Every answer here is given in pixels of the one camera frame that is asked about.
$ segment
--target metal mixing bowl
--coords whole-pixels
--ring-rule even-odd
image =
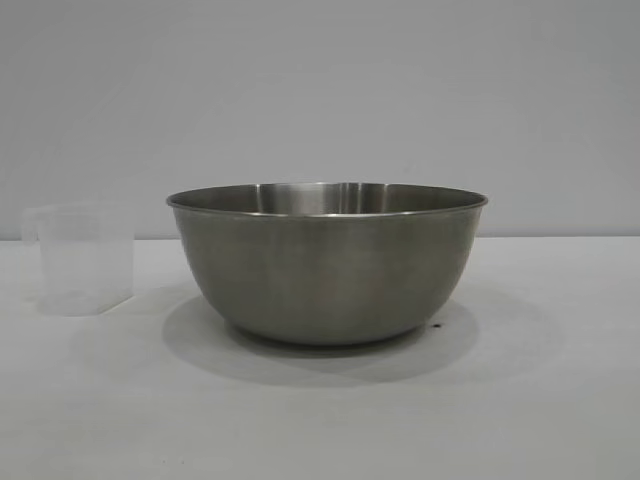
[[[347,345],[422,325],[464,269],[486,197],[373,183],[177,193],[193,275],[229,322],[286,342]]]

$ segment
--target bowl exterior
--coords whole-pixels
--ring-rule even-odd
[[[392,216],[251,216],[175,208],[203,295],[275,340],[348,345],[422,325],[449,298],[481,208]]]

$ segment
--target gray wall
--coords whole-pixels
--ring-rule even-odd
[[[0,0],[20,210],[245,182],[488,194],[484,235],[640,234],[638,0]]]

